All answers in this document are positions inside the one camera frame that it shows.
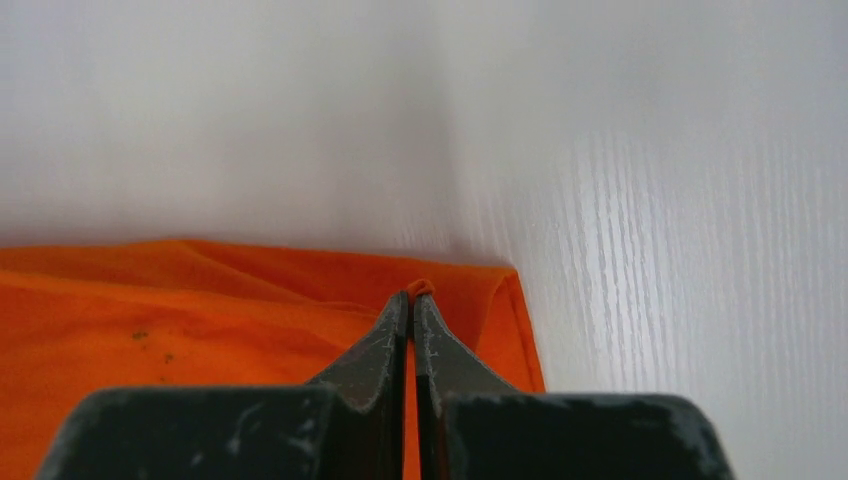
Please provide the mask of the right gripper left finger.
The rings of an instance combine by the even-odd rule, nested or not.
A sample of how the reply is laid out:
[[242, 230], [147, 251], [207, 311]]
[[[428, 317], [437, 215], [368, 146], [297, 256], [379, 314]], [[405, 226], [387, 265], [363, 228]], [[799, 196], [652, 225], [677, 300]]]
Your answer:
[[409, 297], [299, 385], [96, 391], [59, 428], [40, 479], [399, 479]]

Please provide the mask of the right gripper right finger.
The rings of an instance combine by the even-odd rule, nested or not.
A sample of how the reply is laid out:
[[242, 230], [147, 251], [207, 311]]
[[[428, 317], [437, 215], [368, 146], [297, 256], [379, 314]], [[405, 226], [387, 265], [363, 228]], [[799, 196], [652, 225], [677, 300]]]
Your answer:
[[530, 394], [419, 296], [413, 314], [424, 479], [731, 479], [712, 423], [657, 394]]

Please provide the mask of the orange t shirt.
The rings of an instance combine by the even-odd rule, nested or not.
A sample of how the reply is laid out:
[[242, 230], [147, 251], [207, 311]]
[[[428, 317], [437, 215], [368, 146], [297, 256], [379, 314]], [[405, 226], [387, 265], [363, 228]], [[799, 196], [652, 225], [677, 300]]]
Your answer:
[[1, 252], [1, 475], [30, 479], [88, 393], [149, 384], [301, 383], [399, 291], [521, 390], [545, 388], [510, 267], [170, 240]]

